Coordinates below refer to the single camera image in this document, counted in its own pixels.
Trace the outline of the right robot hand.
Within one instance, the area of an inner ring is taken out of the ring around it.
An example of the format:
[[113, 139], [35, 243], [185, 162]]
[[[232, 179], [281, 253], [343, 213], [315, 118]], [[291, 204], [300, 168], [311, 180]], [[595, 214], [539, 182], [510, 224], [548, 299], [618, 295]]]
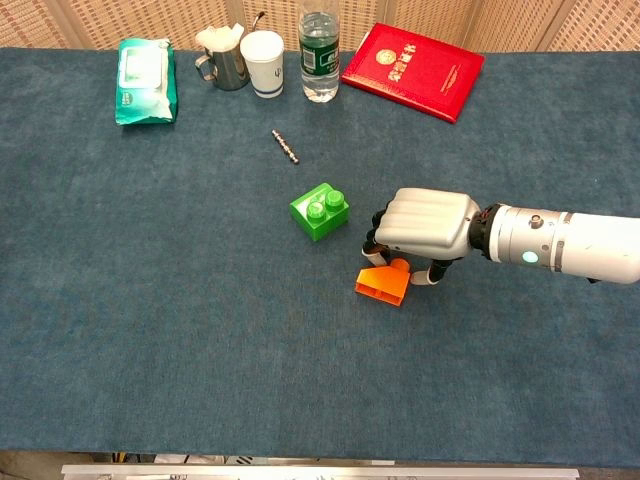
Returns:
[[385, 266], [391, 253], [427, 258], [429, 268], [411, 274], [413, 285], [434, 286], [456, 260], [471, 250], [469, 229], [478, 204], [467, 194], [424, 188], [401, 188], [372, 217], [362, 255]]

